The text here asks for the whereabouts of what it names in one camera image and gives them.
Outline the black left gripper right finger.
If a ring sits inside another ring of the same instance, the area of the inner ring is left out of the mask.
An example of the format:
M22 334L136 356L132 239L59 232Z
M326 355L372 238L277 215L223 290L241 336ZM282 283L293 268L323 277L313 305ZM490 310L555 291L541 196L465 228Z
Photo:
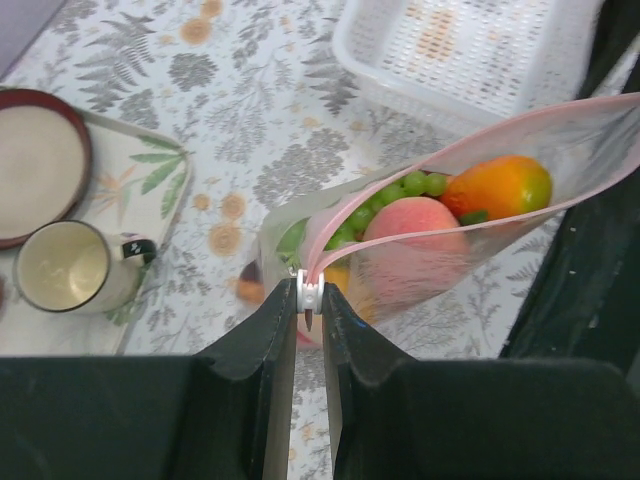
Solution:
M337 479L635 479L639 401L583 359L419 360L322 300Z

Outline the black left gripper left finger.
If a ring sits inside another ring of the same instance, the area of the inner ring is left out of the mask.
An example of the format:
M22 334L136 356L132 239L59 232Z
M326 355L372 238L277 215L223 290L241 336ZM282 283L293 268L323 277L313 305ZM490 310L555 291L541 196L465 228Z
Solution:
M5 479L283 479L296 288L190 355L1 362Z

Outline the pink fake peach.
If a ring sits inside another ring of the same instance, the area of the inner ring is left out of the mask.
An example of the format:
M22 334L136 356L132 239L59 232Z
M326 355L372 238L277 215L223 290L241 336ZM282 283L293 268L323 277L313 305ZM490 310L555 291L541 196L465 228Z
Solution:
M406 234L363 250L376 287L448 290L468 271L469 241L442 203L426 197L399 199L384 207L363 239L373 241Z

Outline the clear zip top bag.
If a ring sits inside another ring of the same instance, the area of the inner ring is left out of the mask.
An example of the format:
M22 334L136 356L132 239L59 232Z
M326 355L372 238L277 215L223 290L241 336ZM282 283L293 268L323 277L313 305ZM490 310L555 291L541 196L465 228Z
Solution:
M337 284L367 322L396 320L638 165L637 94L531 111L274 209L257 237L262 284L292 278L314 314Z

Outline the green fake grapes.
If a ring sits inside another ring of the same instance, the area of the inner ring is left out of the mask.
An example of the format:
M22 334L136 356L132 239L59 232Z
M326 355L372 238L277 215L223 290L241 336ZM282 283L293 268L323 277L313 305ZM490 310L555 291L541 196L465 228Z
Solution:
M440 197L452 180L451 175L418 170L394 181L364 201L338 227L324 247L336 250L346 243L359 242L374 217L391 203L408 197ZM308 219L293 224L282 236L276 252L285 262L292 262L305 234Z

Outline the orange red fake mango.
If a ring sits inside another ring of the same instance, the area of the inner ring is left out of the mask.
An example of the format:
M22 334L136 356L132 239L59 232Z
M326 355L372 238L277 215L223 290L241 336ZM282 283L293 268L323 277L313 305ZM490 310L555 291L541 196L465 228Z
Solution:
M485 211L491 221L547 208L552 192L552 176L536 159L504 155L455 175L439 200L456 217Z

